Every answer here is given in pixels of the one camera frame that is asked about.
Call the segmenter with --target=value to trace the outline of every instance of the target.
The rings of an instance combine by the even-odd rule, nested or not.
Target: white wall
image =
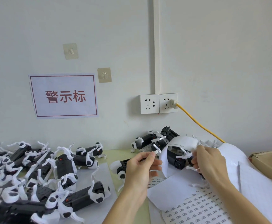
[[[213,139],[184,113],[141,115],[154,91],[152,0],[0,0],[0,141],[130,148],[171,126]],[[160,0],[161,92],[250,153],[272,149],[272,0]],[[79,59],[66,60],[64,43]],[[110,67],[98,118],[37,120],[28,74]]]

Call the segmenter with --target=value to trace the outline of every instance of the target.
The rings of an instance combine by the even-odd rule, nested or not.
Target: person's left hand
[[[127,162],[126,179],[122,193],[132,196],[140,207],[147,196],[147,185],[152,177],[158,176],[156,170],[162,170],[161,160],[155,159],[154,152],[141,152]]]

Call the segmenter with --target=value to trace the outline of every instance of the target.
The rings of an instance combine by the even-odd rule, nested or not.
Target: person's left arm
[[[141,152],[127,162],[123,191],[102,224],[133,223],[139,207],[147,196],[149,179],[158,176],[156,170],[162,169],[159,166],[162,161],[155,159],[155,156],[154,152]]]

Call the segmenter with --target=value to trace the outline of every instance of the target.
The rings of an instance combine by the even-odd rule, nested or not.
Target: electrical outlet
[[[160,113],[178,112],[178,109],[174,109],[170,105],[170,100],[178,100],[177,93],[159,94],[159,108]]]
[[[141,114],[159,113],[159,94],[140,95]]]

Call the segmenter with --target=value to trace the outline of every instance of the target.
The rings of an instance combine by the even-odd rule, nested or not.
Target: yellow cable
[[[209,132],[210,134],[212,134],[215,138],[217,138],[218,140],[220,140],[221,142],[225,143],[224,140],[222,140],[220,137],[218,137],[216,134],[214,134],[213,132],[209,131],[207,128],[203,127],[198,121],[196,121],[185,109],[183,109],[183,107],[179,104],[175,104],[177,107],[179,107],[180,109],[182,109],[182,111],[184,113],[187,114],[187,116],[190,117],[190,119],[192,119],[197,125],[199,125],[201,128],[203,128],[205,131]]]

